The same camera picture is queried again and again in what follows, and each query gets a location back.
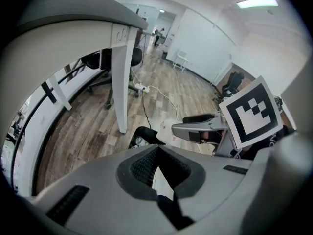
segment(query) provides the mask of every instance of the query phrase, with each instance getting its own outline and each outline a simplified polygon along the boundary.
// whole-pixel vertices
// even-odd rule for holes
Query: power strip
[[[140,90],[140,91],[144,91],[146,93],[148,93],[150,91],[150,89],[147,86],[143,86],[142,84],[135,84],[135,88]]]

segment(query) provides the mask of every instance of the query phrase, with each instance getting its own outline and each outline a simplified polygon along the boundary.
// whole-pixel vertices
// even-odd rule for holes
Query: white chair
[[[176,64],[177,64],[177,62],[176,62],[176,59],[177,58],[180,58],[181,60],[182,60],[182,63],[180,64],[180,68],[182,69],[182,73],[184,72],[184,70],[185,70],[185,68],[186,68],[186,66],[184,66],[184,64],[186,63],[186,64],[188,64],[188,59],[186,58],[186,55],[187,55],[187,53],[186,52],[184,52],[184,51],[182,51],[182,50],[179,50],[178,51],[178,54],[177,54],[177,56],[176,56],[176,58],[175,58],[175,60],[174,60],[174,66],[173,66],[173,69],[176,67]]]

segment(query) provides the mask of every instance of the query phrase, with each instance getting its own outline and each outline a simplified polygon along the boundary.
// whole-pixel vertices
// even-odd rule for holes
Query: chair wheel
[[[92,87],[87,87],[86,91],[88,91],[89,93],[93,93]]]

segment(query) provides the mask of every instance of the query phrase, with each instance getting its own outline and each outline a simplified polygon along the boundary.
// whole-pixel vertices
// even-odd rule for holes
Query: ceiling light
[[[260,6],[278,6],[276,0],[248,0],[244,2],[238,2],[237,5],[241,9]]]

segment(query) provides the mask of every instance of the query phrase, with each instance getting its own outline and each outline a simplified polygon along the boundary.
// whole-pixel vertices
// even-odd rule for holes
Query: black chair
[[[222,93],[218,94],[217,98],[213,100],[216,101],[218,104],[222,102],[224,97],[230,97],[238,92],[238,87],[241,84],[242,80],[244,79],[244,75],[240,73],[233,72],[230,74],[228,82],[226,85],[222,86]]]
[[[88,66],[89,68],[91,68],[93,70],[100,68],[104,72],[104,75],[103,75],[104,80],[89,85],[87,88],[88,92],[92,93],[93,87],[111,84],[109,96],[108,96],[108,99],[105,103],[106,109],[109,109],[112,106],[111,105],[111,98],[112,98],[112,94],[113,94],[113,88],[112,88],[112,78],[111,78],[111,74],[110,74],[110,71],[111,71],[111,55],[112,55],[111,49],[102,50],[101,66],[99,65],[99,63],[100,63],[100,52],[99,51],[92,53],[92,54],[89,54],[89,55],[87,55],[81,59],[82,63],[85,64],[86,66]],[[141,60],[142,60],[142,51],[138,48],[134,48],[132,60],[131,60],[131,66],[135,66],[135,65],[140,64]],[[128,88],[136,92],[135,97],[139,97],[139,90],[138,89],[136,89],[132,85],[128,85]]]

